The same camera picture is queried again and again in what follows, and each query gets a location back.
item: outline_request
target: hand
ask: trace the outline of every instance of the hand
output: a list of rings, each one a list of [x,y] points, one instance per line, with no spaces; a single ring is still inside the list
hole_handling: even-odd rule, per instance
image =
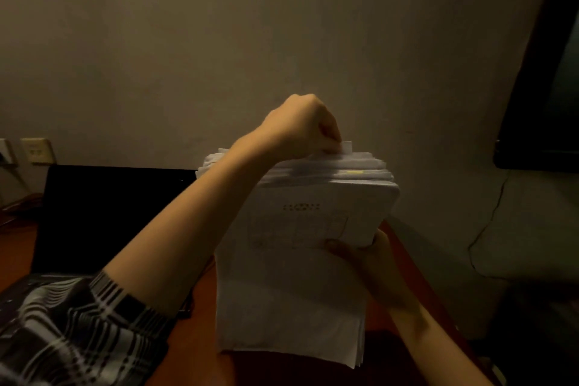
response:
[[[316,151],[339,153],[342,137],[336,119],[315,95],[292,95],[253,132],[271,146],[278,162]]]
[[[398,271],[388,236],[376,230],[372,245],[356,249],[330,239],[326,248],[345,259],[358,274],[370,294],[387,308],[415,309],[418,301]]]

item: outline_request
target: black monitor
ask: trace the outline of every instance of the black monitor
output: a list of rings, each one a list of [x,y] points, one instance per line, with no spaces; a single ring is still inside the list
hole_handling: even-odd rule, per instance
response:
[[[579,0],[544,0],[495,146],[506,169],[579,172]]]
[[[188,169],[52,165],[31,272],[98,272],[194,180]]]

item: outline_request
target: wooden desk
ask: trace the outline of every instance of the wooden desk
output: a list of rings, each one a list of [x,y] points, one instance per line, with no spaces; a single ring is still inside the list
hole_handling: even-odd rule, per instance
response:
[[[401,273],[423,305],[467,355],[479,365],[444,306],[414,265],[402,243],[383,223]],[[0,231],[0,290],[29,272],[35,226]],[[148,385],[364,385],[426,384],[396,335],[387,313],[370,301],[366,315],[364,364],[355,370],[337,363],[280,353],[217,353],[215,350],[215,269],[195,286],[191,319],[179,321],[169,352]]]

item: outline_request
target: black and white plaid fabric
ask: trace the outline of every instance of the black and white plaid fabric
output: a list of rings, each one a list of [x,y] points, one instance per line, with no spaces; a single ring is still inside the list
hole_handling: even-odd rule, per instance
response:
[[[0,331],[0,385],[141,385],[173,326],[103,272],[37,287]]]

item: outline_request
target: electrical outlet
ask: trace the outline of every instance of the electrical outlet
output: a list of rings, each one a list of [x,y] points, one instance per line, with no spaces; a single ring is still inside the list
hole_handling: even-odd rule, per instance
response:
[[[30,163],[56,163],[47,138],[22,138],[22,147]]]
[[[8,139],[0,139],[0,165],[12,165],[16,163],[16,157],[12,153]]]

